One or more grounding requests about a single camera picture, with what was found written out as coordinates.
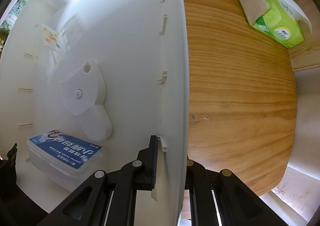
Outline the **clear dental floss box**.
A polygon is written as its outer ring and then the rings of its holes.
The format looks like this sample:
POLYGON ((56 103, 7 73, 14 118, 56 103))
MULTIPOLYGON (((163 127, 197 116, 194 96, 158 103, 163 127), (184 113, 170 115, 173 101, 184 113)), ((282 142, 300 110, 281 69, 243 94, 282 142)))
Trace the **clear dental floss box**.
POLYGON ((105 154, 101 146, 59 130, 27 139, 27 148, 33 166, 71 192, 101 168, 105 154))

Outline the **small cartoon sticker card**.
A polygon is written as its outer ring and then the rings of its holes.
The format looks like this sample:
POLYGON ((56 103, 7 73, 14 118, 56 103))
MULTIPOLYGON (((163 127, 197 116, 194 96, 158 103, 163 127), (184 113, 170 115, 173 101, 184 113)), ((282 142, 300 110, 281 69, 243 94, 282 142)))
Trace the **small cartoon sticker card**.
POLYGON ((44 67, 56 67, 82 34, 82 27, 74 22, 74 19, 70 19, 59 31, 55 31, 44 23, 41 24, 35 41, 33 54, 35 62, 44 67))

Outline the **white plastic storage box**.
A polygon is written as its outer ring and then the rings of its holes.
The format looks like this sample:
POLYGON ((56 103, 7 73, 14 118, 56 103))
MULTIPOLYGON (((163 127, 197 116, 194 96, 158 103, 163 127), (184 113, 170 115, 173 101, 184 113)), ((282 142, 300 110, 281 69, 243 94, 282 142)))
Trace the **white plastic storage box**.
POLYGON ((1 54, 1 225, 179 225, 183 0, 23 0, 1 54))

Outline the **green tissue pack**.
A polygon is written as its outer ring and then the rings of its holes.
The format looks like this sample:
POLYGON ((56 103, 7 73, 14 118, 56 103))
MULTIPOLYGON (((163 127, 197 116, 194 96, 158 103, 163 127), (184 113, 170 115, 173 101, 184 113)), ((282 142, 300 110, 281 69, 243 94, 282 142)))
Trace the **green tissue pack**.
POLYGON ((290 49, 304 41, 299 22, 312 23, 294 0, 239 0, 251 27, 290 49))

